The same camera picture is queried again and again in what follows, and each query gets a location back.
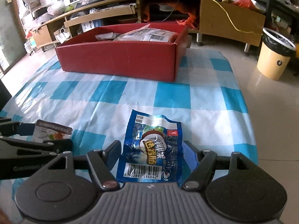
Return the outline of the white dessert snack pouch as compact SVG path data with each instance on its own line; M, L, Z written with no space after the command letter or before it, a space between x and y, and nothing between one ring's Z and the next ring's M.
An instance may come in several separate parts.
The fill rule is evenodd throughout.
M72 132L71 127L39 119L35 123L33 141L42 143L44 141L69 139Z

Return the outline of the blue coconut snack packet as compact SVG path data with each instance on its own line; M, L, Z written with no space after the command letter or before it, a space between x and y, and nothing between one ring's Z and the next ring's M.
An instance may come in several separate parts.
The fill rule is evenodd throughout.
M183 172L182 126L164 115L133 110L127 125L117 180L177 183Z

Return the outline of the green white Kapron wafer pack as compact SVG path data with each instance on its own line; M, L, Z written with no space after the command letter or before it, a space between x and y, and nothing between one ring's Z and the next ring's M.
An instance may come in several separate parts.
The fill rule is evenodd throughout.
M109 33L98 34L95 37L98 41L110 41L116 39L120 35L121 34L119 33L109 32Z

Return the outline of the white bread package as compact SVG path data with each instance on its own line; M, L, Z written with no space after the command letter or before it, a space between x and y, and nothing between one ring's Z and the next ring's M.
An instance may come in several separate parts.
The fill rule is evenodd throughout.
M175 41L178 34L164 29L156 29L149 27L142 27L130 32L119 35L115 41L148 41L148 42L161 42L171 43Z

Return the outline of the blue white checkered tablecloth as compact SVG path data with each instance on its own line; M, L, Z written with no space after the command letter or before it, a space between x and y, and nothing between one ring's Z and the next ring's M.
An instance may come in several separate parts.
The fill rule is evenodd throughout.
M73 153L83 155L123 141L133 110L182 124L182 138L222 156L258 161L248 109L233 67L220 52L188 49L176 81L65 72L46 62L1 111L2 117L41 119L71 127Z

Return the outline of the beige trash bin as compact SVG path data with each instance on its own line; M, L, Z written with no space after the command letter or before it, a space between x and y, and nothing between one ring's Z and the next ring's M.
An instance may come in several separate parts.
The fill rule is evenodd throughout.
M290 59L296 55L296 45L269 28L263 28L263 39L257 69L267 78L279 80Z

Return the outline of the red cardboard box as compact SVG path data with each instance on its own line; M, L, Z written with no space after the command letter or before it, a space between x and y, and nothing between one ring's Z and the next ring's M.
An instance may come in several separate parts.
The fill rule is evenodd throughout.
M163 34L148 41L99 41L105 33L123 35L137 29L173 32L169 42ZM187 47L188 27L173 22L134 23L96 27L56 47L60 65L67 72L118 75L174 82Z

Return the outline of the wooden TV cabinet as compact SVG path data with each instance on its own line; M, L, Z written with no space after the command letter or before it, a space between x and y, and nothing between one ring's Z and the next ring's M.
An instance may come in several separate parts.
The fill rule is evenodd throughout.
M83 23L101 20L104 25L172 22L186 25L191 33L233 39L246 46L259 46L265 15L257 9L237 6L222 0L104 0L89 3L50 19L32 29L36 45L57 45L55 32L65 27L70 37Z

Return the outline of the orange plastic bag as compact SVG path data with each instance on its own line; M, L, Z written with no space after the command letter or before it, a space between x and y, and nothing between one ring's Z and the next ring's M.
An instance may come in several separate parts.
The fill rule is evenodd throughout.
M141 10L143 22L176 22L191 29L199 28L197 8L183 3L150 3Z

